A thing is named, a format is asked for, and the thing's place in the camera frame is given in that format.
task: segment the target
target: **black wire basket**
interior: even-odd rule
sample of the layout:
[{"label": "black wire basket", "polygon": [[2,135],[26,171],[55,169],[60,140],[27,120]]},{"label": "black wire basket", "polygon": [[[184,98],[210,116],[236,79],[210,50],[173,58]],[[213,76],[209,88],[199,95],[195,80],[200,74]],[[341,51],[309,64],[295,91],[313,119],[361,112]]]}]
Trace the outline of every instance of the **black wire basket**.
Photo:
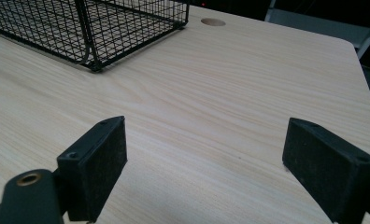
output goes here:
[{"label": "black wire basket", "polygon": [[0,34],[98,71],[188,15],[189,0],[0,0]]}]

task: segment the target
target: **dark background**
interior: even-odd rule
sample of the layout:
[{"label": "dark background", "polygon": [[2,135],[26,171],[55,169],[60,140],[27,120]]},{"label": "dark background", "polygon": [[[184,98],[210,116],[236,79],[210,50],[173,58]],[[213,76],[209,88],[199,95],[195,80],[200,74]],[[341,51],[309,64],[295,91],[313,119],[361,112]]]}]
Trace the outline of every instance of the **dark background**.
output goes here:
[{"label": "dark background", "polygon": [[[191,4],[263,21],[270,0],[191,0]],[[370,27],[370,0],[277,0],[276,8]],[[370,67],[370,47],[360,62]]]}]

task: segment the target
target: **wooden table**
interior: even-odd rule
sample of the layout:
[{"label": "wooden table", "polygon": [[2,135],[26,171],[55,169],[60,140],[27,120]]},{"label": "wooden table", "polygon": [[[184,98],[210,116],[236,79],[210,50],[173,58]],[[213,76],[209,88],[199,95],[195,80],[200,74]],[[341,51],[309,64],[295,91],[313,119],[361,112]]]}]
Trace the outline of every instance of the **wooden table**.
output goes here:
[{"label": "wooden table", "polygon": [[0,200],[11,177],[54,170],[119,115],[129,161],[98,223],[330,223],[282,165],[289,118],[370,153],[370,92],[350,43],[191,7],[185,30],[103,74],[0,37]]}]

